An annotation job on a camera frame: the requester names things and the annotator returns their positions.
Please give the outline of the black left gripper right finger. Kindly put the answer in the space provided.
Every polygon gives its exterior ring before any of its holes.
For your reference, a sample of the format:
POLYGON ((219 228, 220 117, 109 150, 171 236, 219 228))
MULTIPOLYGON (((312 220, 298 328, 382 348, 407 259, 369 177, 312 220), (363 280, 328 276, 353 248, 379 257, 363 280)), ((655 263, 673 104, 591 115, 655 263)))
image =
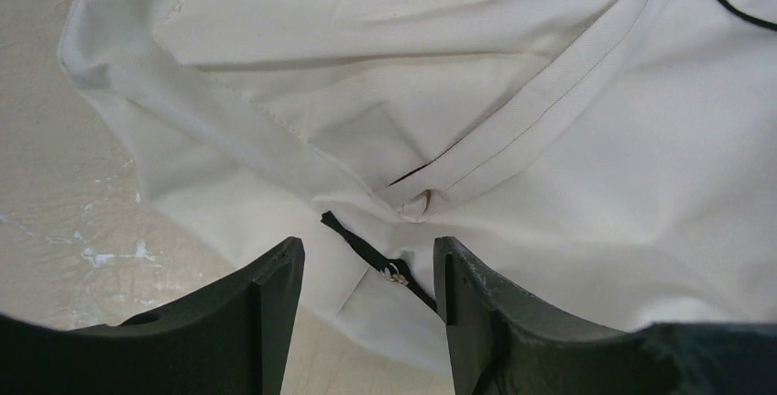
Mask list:
POLYGON ((773 394, 774 324, 621 332, 516 285, 457 239, 434 242, 434 290, 458 394, 773 394))

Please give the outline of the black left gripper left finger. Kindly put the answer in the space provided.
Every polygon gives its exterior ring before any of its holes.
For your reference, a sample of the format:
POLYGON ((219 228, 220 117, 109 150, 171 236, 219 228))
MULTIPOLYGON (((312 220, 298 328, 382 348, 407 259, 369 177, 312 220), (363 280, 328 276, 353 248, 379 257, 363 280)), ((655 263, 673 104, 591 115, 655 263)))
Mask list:
POLYGON ((301 240, 116 325, 1 319, 4 394, 278 394, 301 294, 301 240))

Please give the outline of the beige canvas backpack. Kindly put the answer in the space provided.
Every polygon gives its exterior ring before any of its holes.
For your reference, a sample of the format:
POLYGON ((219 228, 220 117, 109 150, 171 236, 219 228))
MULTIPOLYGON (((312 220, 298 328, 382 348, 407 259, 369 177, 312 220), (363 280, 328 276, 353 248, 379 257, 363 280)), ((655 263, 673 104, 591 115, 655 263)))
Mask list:
POLYGON ((237 267, 288 236, 301 303, 448 369, 453 236, 587 320, 776 317, 776 0, 75 0, 74 86, 142 197, 237 267))

